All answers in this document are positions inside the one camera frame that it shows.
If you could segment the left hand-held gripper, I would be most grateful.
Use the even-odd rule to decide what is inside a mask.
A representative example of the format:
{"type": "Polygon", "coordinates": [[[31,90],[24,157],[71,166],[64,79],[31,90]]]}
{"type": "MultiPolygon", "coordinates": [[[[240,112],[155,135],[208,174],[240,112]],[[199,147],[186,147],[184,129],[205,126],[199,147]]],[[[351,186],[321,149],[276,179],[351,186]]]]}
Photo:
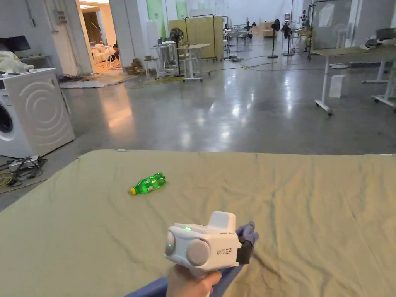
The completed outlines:
{"type": "Polygon", "coordinates": [[[242,243],[236,233],[236,216],[214,211],[207,225],[176,223],[169,227],[165,257],[197,277],[222,268],[238,266],[242,243]]]}

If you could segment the person's left hand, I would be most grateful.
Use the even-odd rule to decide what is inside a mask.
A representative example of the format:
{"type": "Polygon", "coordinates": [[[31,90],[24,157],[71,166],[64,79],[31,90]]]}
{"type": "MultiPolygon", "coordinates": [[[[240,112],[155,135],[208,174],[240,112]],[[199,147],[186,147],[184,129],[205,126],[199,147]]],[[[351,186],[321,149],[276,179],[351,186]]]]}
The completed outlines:
{"type": "Polygon", "coordinates": [[[188,268],[174,265],[170,271],[167,297],[207,297],[221,280],[219,271],[212,271],[203,278],[195,277],[188,268]]]}

